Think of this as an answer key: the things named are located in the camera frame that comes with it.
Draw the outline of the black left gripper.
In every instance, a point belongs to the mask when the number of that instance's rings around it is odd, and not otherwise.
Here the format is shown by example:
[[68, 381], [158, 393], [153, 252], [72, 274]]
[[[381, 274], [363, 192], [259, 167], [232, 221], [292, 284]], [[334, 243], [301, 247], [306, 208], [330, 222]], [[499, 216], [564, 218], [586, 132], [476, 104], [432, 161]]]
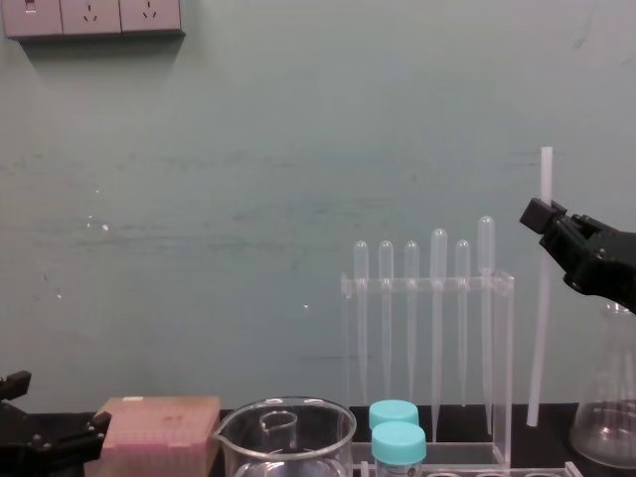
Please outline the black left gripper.
[[107, 411], [29, 414], [11, 404], [29, 391], [32, 374], [1, 379], [1, 475], [57, 476], [96, 460], [111, 422]]

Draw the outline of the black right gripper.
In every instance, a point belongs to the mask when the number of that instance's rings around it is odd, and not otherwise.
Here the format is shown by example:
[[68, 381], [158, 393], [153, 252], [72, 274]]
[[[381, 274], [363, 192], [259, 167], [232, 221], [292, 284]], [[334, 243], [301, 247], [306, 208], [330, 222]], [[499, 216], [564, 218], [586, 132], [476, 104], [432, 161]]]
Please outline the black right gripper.
[[598, 295], [635, 312], [635, 234], [587, 215], [569, 216], [557, 202], [532, 198], [520, 223], [538, 234], [540, 246], [564, 272], [563, 281], [580, 294]]

